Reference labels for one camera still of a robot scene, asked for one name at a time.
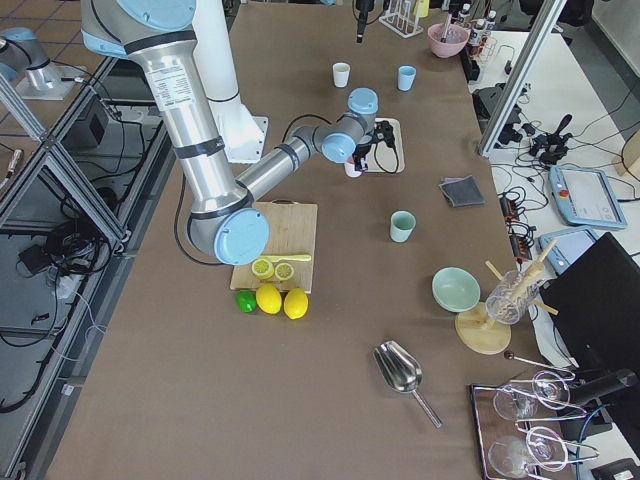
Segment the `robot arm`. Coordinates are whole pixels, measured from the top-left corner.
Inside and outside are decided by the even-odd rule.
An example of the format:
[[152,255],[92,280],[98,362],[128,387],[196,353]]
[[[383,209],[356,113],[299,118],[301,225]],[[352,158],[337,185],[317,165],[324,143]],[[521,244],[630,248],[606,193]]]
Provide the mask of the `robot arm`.
[[59,82],[59,74],[32,30],[26,27],[2,30],[1,77],[13,82],[22,74],[28,92],[38,99],[44,99]]
[[295,129],[262,152],[267,118],[242,103],[219,1],[84,1],[85,46],[143,70],[194,201],[186,236],[229,265],[257,259],[269,224],[255,200],[322,153],[343,164],[374,130],[378,97],[358,88],[328,126]]

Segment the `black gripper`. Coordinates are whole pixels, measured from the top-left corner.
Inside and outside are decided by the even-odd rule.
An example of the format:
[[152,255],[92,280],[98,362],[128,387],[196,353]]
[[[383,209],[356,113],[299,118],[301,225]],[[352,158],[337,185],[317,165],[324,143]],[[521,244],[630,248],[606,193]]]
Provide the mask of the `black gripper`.
[[357,172],[368,171],[369,164],[366,159],[366,155],[371,150],[371,147],[376,145],[380,141],[379,135],[376,132],[365,135],[357,144],[356,149],[352,155],[354,161],[354,168]]

